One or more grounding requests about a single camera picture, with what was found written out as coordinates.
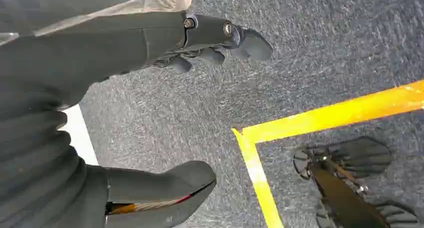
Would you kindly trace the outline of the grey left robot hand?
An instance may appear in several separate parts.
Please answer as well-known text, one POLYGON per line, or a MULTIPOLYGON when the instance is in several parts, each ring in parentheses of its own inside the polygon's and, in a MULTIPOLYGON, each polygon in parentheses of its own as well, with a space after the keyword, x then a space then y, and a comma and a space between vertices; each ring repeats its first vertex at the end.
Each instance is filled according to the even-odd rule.
POLYGON ((261 34, 224 19, 150 13, 99 18, 0 48, 1 227, 175 227, 213 191, 203 161, 166 172, 88 165, 60 127, 64 110, 113 75, 222 62, 221 49, 266 60, 261 34))

